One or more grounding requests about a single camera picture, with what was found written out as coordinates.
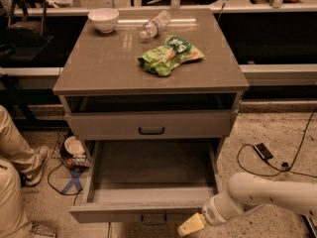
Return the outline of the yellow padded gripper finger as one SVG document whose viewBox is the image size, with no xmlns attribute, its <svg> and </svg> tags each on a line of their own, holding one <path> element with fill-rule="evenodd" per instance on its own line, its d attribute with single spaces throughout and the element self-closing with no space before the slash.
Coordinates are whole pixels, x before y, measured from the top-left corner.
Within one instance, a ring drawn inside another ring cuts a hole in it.
<svg viewBox="0 0 317 238">
<path fill-rule="evenodd" d="M 181 237 L 189 235 L 191 233 L 200 231 L 206 227 L 205 217 L 200 213 L 193 214 L 185 222 L 183 222 L 177 229 L 178 234 Z"/>
</svg>

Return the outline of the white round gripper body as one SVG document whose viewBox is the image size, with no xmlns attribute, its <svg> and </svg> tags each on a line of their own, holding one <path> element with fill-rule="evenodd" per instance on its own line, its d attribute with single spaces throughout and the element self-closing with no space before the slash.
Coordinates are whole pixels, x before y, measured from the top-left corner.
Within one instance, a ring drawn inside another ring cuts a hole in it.
<svg viewBox="0 0 317 238">
<path fill-rule="evenodd" d="M 250 215 L 262 207 L 262 204 L 241 203 L 233 199 L 227 190 L 222 190 L 203 204 L 202 214 L 209 225 L 219 227 L 237 217 Z"/>
</svg>

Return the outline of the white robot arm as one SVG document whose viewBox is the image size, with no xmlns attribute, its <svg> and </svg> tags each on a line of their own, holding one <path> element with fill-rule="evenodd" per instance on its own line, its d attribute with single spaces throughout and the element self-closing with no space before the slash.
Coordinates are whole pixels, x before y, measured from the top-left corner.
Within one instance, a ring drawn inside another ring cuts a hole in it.
<svg viewBox="0 0 317 238">
<path fill-rule="evenodd" d="M 218 227 L 234 218 L 252 214 L 271 204 L 300 215 L 317 217 L 317 184 L 274 181 L 247 173 L 230 177 L 227 187 L 207 199 L 201 213 L 195 213 L 177 229 L 181 237 L 210 225 Z"/>
</svg>

